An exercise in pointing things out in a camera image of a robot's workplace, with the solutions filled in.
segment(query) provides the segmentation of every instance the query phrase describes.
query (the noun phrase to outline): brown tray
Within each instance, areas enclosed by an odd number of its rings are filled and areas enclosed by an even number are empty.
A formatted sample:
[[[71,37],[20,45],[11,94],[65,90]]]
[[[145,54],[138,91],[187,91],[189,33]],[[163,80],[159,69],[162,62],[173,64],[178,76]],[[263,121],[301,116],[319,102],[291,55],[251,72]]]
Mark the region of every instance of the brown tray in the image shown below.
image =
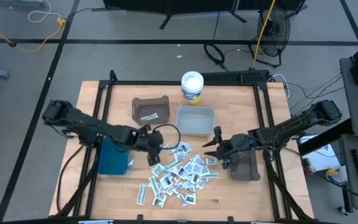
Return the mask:
[[[156,113],[158,118],[151,120],[141,120],[145,116]],[[139,125],[145,124],[163,124],[169,120],[169,99],[163,95],[156,99],[139,99],[132,100],[132,119]]]

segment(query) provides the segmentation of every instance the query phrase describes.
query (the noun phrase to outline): black fan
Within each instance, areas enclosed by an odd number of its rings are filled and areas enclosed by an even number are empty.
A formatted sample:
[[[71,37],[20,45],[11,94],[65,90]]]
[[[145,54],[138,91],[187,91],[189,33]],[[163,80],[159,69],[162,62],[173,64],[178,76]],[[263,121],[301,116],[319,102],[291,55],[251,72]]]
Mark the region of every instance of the black fan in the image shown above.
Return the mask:
[[[268,11],[259,11],[258,19],[258,34],[262,30],[265,19],[267,17]],[[260,63],[271,65],[272,67],[278,67],[281,65],[281,54],[287,46],[288,39],[290,37],[290,20],[288,17],[288,11],[280,4],[276,3],[274,5],[272,12],[266,23],[265,30],[262,34],[260,49],[261,51],[268,56],[276,57],[278,56],[278,65],[273,65],[268,62],[257,60]]]

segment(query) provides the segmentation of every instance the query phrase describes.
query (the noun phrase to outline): clear plastic container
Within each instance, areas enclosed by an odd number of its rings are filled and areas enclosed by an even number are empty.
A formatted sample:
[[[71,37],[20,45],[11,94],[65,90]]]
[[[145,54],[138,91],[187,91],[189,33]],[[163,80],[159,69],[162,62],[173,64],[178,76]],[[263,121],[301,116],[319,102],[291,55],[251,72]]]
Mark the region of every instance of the clear plastic container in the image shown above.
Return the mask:
[[[181,134],[208,136],[215,127],[215,110],[199,106],[179,106],[177,128]]]

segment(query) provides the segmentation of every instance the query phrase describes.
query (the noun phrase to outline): teal box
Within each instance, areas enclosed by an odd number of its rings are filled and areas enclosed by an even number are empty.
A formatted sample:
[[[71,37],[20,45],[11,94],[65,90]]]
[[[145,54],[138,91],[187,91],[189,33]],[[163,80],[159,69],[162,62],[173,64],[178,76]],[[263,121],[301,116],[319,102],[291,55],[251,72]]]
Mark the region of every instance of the teal box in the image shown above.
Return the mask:
[[[98,174],[124,175],[127,172],[129,151],[104,138],[100,152]]]

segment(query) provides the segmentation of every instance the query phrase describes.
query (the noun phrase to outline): wooden table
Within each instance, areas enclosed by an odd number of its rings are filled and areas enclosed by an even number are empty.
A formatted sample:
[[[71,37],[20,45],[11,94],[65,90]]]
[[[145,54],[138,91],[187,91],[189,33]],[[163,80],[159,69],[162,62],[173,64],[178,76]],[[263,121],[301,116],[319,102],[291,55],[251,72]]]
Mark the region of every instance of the wooden table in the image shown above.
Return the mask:
[[[83,82],[76,106],[82,112],[92,115],[97,87],[98,82]],[[290,118],[282,83],[268,83],[268,92],[275,124]],[[169,97],[169,123],[175,124],[177,109],[182,102],[181,87],[162,85],[114,85],[107,121],[110,124],[139,127],[131,117],[132,99],[134,97],[159,98],[162,95]],[[262,92],[260,92],[260,97],[265,125],[268,126]],[[259,128],[252,87],[205,86],[200,106],[215,109],[216,126],[222,127],[224,139],[231,138],[233,134],[247,133],[247,130]],[[99,118],[102,111],[103,106],[101,105]],[[170,142],[175,142],[177,134],[173,128],[166,128],[163,130],[163,137]],[[208,137],[182,136],[182,141],[189,142],[192,148],[183,165],[195,154],[200,154],[205,159],[204,152],[215,150],[215,147],[201,147],[212,140],[212,137],[213,135]],[[68,140],[62,165],[78,147],[77,139]],[[293,141],[288,144],[288,147],[297,150],[296,143]],[[63,175],[61,206],[68,201],[78,186],[84,153],[85,150],[80,152],[69,163]],[[298,155],[287,150],[282,150],[281,155],[288,191],[305,213],[313,217],[308,189]],[[146,157],[147,153],[145,152],[131,151],[129,159],[134,159],[133,171],[129,170],[123,176],[98,175],[91,218],[135,220],[138,214],[143,214],[145,220],[227,221],[228,216],[233,216],[235,221],[273,221],[272,203],[262,151],[257,152],[258,172],[261,176],[259,181],[240,182],[229,180],[227,171],[222,169],[221,164],[210,166],[210,170],[219,171],[219,179],[211,179],[204,190],[197,189],[196,205],[186,207],[182,207],[180,199],[176,198],[175,194],[171,197],[168,196],[164,208],[152,206],[154,196],[150,187],[147,189],[145,205],[136,204],[139,185],[148,184],[148,178],[152,176]],[[173,160],[173,154],[169,154],[167,151],[163,151],[160,157],[162,164],[167,164]],[[80,214],[84,214],[84,202],[87,196],[88,191],[85,190]],[[277,199],[281,217],[284,218],[281,203],[282,196],[278,189]],[[55,194],[50,214],[55,214],[56,212]]]

